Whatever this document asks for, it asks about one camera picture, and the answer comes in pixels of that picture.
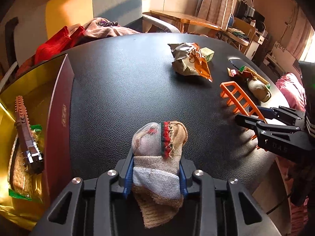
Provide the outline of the black oval headrest cushion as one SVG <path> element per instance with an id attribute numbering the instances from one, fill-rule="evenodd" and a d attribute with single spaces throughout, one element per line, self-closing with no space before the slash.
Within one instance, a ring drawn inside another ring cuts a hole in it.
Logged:
<path id="1" fill-rule="evenodd" d="M 229 62 L 235 67 L 237 70 L 243 70 L 246 63 L 241 59 L 230 59 Z"/>

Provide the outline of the brown toy block crocodile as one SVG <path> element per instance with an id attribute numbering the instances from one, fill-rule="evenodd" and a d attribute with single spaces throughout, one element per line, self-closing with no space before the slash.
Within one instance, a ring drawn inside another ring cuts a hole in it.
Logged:
<path id="1" fill-rule="evenodd" d="M 18 131 L 18 139 L 23 155 L 23 164 L 28 173 L 41 174 L 44 170 L 43 154 L 39 150 L 36 140 L 32 135 L 27 109 L 21 95 L 16 96 L 15 113 L 15 126 Z"/>

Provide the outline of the red snack wrapper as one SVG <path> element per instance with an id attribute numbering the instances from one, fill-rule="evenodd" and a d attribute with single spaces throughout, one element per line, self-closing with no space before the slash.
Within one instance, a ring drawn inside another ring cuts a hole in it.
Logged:
<path id="1" fill-rule="evenodd" d="M 238 70 L 231 69 L 231 68 L 227 68 L 227 73 L 232 78 L 241 76 Z"/>

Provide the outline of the white folding chair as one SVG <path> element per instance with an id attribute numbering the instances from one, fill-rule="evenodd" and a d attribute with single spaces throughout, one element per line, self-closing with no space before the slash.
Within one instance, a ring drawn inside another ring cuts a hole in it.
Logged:
<path id="1" fill-rule="evenodd" d="M 237 28 L 227 28 L 226 31 L 219 31 L 216 38 L 232 45 L 242 53 L 245 53 L 250 43 L 249 37 Z"/>

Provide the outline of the striped beige worn sock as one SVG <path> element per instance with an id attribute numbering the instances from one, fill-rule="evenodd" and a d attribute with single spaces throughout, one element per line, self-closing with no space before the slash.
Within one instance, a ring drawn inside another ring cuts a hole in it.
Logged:
<path id="1" fill-rule="evenodd" d="M 169 222 L 183 205 L 179 164 L 187 139 L 177 121 L 148 123 L 133 135 L 132 191 L 147 229 Z"/>

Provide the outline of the wooden side table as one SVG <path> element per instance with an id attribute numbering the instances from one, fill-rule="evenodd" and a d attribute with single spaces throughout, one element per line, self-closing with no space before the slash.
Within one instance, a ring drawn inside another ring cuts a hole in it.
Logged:
<path id="1" fill-rule="evenodd" d="M 188 14 L 183 14 L 179 12 L 169 12 L 169 11 L 152 11 L 146 12 L 146 14 L 150 14 L 153 17 L 162 17 L 172 20 L 180 25 L 180 32 L 184 33 L 188 30 L 189 25 L 205 27 L 214 31 L 221 31 L 221 27 L 217 26 L 213 23 L 205 19 L 200 19 L 195 16 L 190 16 Z"/>

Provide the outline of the green cracker packet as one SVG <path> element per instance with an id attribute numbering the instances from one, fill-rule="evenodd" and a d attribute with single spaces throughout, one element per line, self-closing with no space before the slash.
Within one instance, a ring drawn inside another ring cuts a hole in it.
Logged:
<path id="1" fill-rule="evenodd" d="M 42 203 L 42 173 L 31 174 L 27 171 L 23 160 L 18 135 L 16 135 L 8 164 L 8 194 L 12 198 Z"/>

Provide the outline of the yellow grey sofa chair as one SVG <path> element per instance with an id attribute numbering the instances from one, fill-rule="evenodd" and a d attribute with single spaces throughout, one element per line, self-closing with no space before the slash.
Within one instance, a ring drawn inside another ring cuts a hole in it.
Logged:
<path id="1" fill-rule="evenodd" d="M 18 65 L 33 56 L 37 48 L 64 26 L 84 25 L 94 18 L 116 21 L 122 27 L 141 32 L 148 22 L 165 32 L 178 33 L 169 23 L 143 14 L 143 0 L 50 0 L 31 10 L 14 29 L 14 50 Z"/>

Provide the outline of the pink ruffled bedding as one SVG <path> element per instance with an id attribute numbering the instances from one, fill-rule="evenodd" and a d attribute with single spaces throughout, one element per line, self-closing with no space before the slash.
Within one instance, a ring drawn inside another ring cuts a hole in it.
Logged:
<path id="1" fill-rule="evenodd" d="M 286 73 L 276 81 L 275 85 L 286 98 L 290 108 L 305 112 L 307 101 L 305 90 L 293 73 Z M 291 190 L 293 178 L 289 172 L 293 168 L 293 163 L 281 157 L 278 160 L 286 186 Z M 291 204 L 291 235 L 314 235 L 314 214 L 310 213 L 314 211 L 314 205 L 309 206 L 308 201 L 309 198 L 306 198 L 301 206 Z"/>

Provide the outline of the white desk cabinet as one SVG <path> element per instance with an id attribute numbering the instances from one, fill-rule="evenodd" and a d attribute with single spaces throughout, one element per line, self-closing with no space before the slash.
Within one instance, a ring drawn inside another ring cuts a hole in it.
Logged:
<path id="1" fill-rule="evenodd" d="M 252 60 L 259 46 L 263 44 L 265 38 L 260 32 L 257 31 L 257 29 L 254 26 L 250 25 L 249 23 L 246 23 L 241 19 L 235 18 L 233 27 L 243 31 L 248 36 L 249 38 L 248 45 L 247 46 L 241 45 L 240 51 L 248 59 Z"/>

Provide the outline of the beige window curtain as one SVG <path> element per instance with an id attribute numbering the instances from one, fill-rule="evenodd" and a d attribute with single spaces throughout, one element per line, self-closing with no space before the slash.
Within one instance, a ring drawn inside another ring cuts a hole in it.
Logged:
<path id="1" fill-rule="evenodd" d="M 197 17 L 227 30 L 234 0 L 202 0 Z"/>

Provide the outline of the red cloth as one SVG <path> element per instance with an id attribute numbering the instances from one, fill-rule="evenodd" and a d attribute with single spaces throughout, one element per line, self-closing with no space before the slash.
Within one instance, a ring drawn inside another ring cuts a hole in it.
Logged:
<path id="1" fill-rule="evenodd" d="M 64 26 L 49 40 L 40 45 L 34 55 L 34 63 L 50 60 L 53 56 L 74 47 L 84 36 L 85 29 L 79 25 L 73 32 Z"/>

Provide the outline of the orange plastic rack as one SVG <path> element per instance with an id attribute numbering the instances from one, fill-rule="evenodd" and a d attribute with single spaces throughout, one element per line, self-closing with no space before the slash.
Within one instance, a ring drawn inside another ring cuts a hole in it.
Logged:
<path id="1" fill-rule="evenodd" d="M 259 111 L 258 107 L 254 104 L 246 92 L 234 81 L 222 82 L 220 84 L 221 98 L 227 99 L 226 105 L 234 105 L 234 114 L 243 114 L 245 116 L 260 119 L 266 123 L 265 117 Z"/>

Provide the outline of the green white small carton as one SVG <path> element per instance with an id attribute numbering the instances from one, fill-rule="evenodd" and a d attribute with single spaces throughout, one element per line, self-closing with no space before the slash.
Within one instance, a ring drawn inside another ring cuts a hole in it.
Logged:
<path id="1" fill-rule="evenodd" d="M 202 55 L 204 56 L 206 62 L 209 62 L 212 60 L 214 54 L 215 54 L 215 51 L 207 48 L 207 47 L 203 47 L 200 49 Z"/>

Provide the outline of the orange white muffin bag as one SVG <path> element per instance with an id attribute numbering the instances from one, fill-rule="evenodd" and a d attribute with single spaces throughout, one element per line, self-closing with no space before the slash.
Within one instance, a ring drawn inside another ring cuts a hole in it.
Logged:
<path id="1" fill-rule="evenodd" d="M 172 68 L 182 76 L 201 76 L 212 82 L 206 58 L 197 43 L 168 44 L 173 56 Z"/>

